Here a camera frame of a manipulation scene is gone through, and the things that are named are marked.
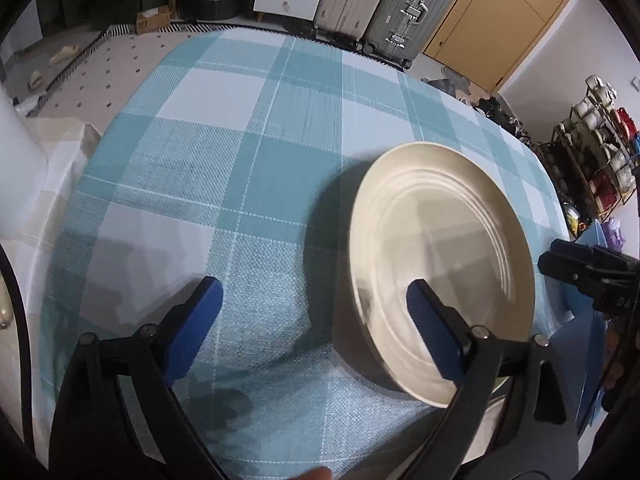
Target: screw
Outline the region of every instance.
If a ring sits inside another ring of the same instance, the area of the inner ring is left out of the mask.
[[[489,330],[482,326],[482,325],[475,325],[471,328],[471,333],[474,335],[474,337],[477,337],[478,339],[487,339],[489,337]]]
[[[546,335],[543,334],[536,334],[533,338],[533,341],[535,341],[536,344],[540,346],[549,346],[549,339],[546,337]]]
[[[94,339],[95,339],[95,334],[93,332],[85,332],[80,336],[80,339],[78,340],[78,342],[81,345],[88,345],[93,343]]]
[[[153,323],[147,323],[140,327],[140,337],[153,337],[158,331],[158,326]]]

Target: wooden door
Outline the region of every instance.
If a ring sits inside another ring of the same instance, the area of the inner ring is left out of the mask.
[[[425,54],[486,91],[514,69],[564,0],[457,0]]]

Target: blue gripper pad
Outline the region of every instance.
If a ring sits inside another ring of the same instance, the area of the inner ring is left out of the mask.
[[[460,384],[465,378],[462,348],[416,282],[406,290],[406,307],[440,375]]]
[[[169,324],[174,323],[176,328],[174,337],[164,348],[162,361],[162,376],[168,386],[186,377],[204,338],[220,313],[222,297],[222,283],[216,278],[206,276],[184,304],[174,306],[165,316],[165,320]]]

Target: teal and white tablecloth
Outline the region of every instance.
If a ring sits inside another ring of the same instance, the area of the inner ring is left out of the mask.
[[[247,479],[319,464],[384,478],[433,418],[386,388],[368,357],[346,233],[371,162],[414,140],[449,146],[495,180],[526,233],[523,258],[566,238],[536,157],[425,83],[271,32],[178,46],[113,120],[70,199],[42,311],[45,398],[80,333],[158,322],[210,274],[222,312],[174,390],[213,455]],[[554,293],[536,273],[534,332],[558,326]]]

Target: door frame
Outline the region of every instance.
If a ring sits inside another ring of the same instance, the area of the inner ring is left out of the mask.
[[[542,38],[544,38],[545,34],[548,33],[549,29],[554,24],[558,16],[562,13],[562,11],[566,7],[566,5],[569,3],[569,1],[570,0],[562,0],[562,3],[559,5],[559,7],[556,9],[556,12],[551,16],[549,21],[546,23],[545,27],[540,31],[540,33],[536,36],[536,38],[526,48],[526,50],[522,53],[522,55],[516,61],[516,63],[514,63],[513,66],[511,66],[511,68],[503,76],[503,78],[500,79],[500,82],[493,89],[488,90],[489,93],[497,92],[500,88],[502,88],[505,85],[505,83],[509,80],[509,78],[513,75],[513,73],[518,69],[518,67],[524,62],[525,59],[527,59],[527,56],[529,56],[529,54],[533,51],[536,45],[542,40]],[[449,17],[451,11],[453,10],[453,7],[455,7],[457,2],[458,0],[452,0],[452,2],[449,4],[449,7],[447,8],[447,11],[444,13],[443,17],[441,18],[440,23],[434,29],[433,33],[430,35],[429,39],[427,40],[427,43],[424,45],[422,53],[425,56],[428,56],[427,49],[431,46],[431,42],[436,37],[437,33],[440,31],[440,28],[442,27],[442,25],[447,21],[447,18]]]

